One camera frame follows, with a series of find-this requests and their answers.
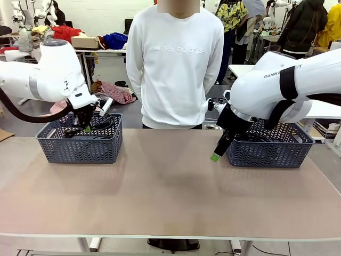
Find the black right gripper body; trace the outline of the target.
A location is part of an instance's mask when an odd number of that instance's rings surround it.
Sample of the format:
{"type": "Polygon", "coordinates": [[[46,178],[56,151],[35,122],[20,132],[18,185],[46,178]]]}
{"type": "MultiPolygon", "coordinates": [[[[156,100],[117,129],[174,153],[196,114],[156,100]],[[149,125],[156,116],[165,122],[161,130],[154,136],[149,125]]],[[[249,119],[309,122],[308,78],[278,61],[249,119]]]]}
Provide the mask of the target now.
{"type": "Polygon", "coordinates": [[[216,124],[224,130],[224,135],[227,138],[234,138],[236,135],[247,132],[253,122],[238,117],[231,110],[230,105],[226,105],[220,113],[216,124]]]}

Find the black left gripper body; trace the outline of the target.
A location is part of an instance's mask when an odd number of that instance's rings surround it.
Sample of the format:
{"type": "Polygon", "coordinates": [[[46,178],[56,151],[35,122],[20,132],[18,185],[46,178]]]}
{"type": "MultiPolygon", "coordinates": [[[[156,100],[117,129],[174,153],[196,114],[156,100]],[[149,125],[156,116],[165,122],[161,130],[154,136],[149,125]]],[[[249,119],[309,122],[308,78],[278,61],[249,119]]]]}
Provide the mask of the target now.
{"type": "Polygon", "coordinates": [[[87,105],[87,106],[81,107],[79,109],[73,109],[71,112],[73,113],[74,118],[75,118],[75,116],[78,116],[81,120],[83,120],[84,118],[87,118],[87,117],[92,118],[93,112],[94,112],[94,106],[93,105],[87,105]]]}

